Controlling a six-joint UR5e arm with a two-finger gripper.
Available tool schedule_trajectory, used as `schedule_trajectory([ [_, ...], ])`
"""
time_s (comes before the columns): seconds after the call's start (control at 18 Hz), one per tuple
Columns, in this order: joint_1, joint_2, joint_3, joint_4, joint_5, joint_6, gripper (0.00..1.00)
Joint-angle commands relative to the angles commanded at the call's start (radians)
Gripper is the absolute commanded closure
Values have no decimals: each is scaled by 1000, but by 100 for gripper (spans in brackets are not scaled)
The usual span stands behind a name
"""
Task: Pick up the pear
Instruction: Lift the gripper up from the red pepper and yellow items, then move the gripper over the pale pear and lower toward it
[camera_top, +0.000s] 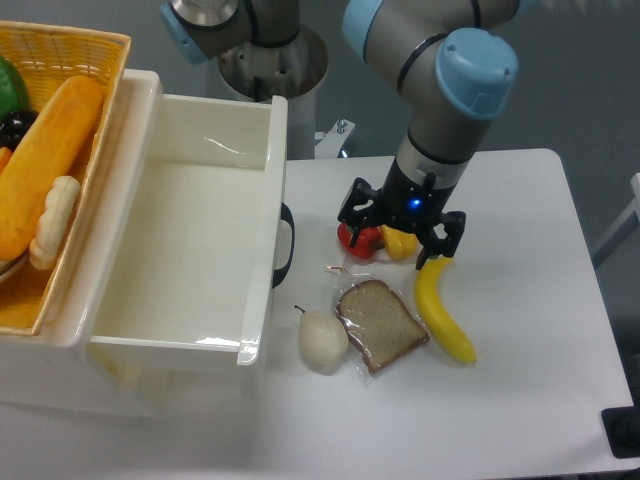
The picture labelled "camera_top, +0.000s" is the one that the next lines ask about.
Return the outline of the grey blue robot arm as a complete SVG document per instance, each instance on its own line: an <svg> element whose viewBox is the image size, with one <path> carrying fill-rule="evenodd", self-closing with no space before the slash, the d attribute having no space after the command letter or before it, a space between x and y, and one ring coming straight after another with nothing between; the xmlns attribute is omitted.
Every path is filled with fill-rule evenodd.
<svg viewBox="0 0 640 480"><path fill-rule="evenodd" d="M354 234L386 225L414 234L419 261L452 257L466 216L446 202L519 74L513 49L493 29L526 1L351 1L342 31L366 65L414 108L384 184L357 179L338 215ZM312 95L328 69L323 41L296 1L166 1L160 14L184 57L216 60L238 97L293 102Z"/></svg>

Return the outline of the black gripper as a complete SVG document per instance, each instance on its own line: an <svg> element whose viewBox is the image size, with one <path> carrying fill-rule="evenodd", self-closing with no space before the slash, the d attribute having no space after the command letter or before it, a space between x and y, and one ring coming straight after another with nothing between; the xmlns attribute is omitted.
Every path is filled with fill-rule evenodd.
<svg viewBox="0 0 640 480"><path fill-rule="evenodd" d="M436 187L430 172L422 184L411 180L394 160L380 190L357 177L346 194L337 219L347 226L349 245L355 246L361 232L379 225L414 233L422 245L415 269L429 259L452 258L466 227L466 213L444 212L454 186Z"/></svg>

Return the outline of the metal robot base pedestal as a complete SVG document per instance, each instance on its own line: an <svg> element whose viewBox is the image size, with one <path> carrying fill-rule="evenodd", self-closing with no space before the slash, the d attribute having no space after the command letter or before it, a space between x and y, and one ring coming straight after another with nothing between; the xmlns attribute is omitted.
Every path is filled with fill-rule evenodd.
<svg viewBox="0 0 640 480"><path fill-rule="evenodd" d="M267 48L246 42L218 57L222 79L242 101L288 102L287 158L315 157L317 93L323 85L329 55L323 39L302 26L288 44Z"/></svg>

